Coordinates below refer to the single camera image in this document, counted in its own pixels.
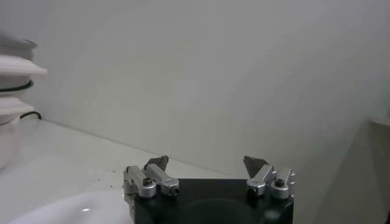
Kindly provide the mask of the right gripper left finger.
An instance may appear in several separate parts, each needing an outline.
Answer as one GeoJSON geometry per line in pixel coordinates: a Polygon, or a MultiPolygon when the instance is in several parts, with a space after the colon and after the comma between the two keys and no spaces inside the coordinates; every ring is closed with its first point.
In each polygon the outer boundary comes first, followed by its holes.
{"type": "Polygon", "coordinates": [[[164,155],[151,158],[141,169],[139,166],[127,166],[123,171],[124,200],[130,213],[135,212],[137,198],[150,200],[156,197],[158,189],[162,195],[179,195],[179,180],[166,172],[169,157],[164,155]]]}

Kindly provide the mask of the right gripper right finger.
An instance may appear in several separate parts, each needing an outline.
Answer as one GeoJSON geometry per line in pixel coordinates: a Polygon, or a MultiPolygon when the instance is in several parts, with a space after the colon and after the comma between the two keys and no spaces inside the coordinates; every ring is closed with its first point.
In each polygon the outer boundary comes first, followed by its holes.
{"type": "Polygon", "coordinates": [[[249,174],[246,181],[247,194],[251,198],[259,198],[265,193],[278,200],[294,197],[296,174],[292,168],[277,171],[264,159],[245,156],[243,163],[249,174]]]}

